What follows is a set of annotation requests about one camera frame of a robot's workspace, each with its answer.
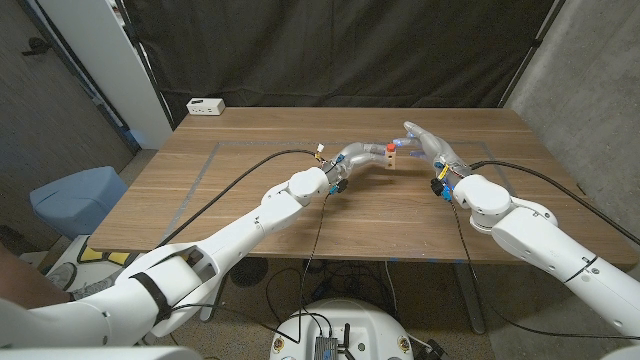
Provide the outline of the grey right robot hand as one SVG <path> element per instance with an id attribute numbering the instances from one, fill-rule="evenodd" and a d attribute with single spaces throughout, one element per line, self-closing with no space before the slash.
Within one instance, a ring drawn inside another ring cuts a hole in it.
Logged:
<path id="1" fill-rule="evenodd" d="M 472 174 L 472 170 L 442 138 L 430 133 L 419 125 L 405 121 L 403 124 L 407 135 L 392 141 L 397 147 L 417 147 L 420 151 L 411 152 L 411 156 L 425 160 L 434 170 L 439 180 L 446 179 L 453 186 L 464 177 Z"/>

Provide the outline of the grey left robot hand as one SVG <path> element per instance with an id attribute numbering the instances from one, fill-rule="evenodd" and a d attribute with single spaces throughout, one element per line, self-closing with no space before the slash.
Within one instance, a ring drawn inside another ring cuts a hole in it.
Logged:
<path id="1" fill-rule="evenodd" d="M 390 160 L 386 156 L 385 145 L 355 142 L 344 147 L 322 169 L 329 184 L 336 185 L 341 180 L 347 179 L 353 170 L 358 167 L 367 164 L 378 164 L 386 167 L 389 163 Z"/>

